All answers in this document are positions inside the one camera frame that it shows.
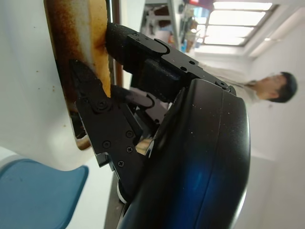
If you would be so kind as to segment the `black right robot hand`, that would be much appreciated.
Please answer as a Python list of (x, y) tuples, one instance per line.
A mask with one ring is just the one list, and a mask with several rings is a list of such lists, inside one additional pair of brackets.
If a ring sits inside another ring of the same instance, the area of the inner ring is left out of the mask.
[(250, 169), (249, 121), (235, 89), (159, 39), (108, 23), (108, 54), (132, 84), (171, 103), (153, 118), (153, 141), (136, 151), (142, 128), (135, 114), (154, 107), (146, 97), (112, 86), (70, 60), (75, 102), (100, 166), (118, 177), (126, 201), (120, 229), (231, 229), (240, 214)]

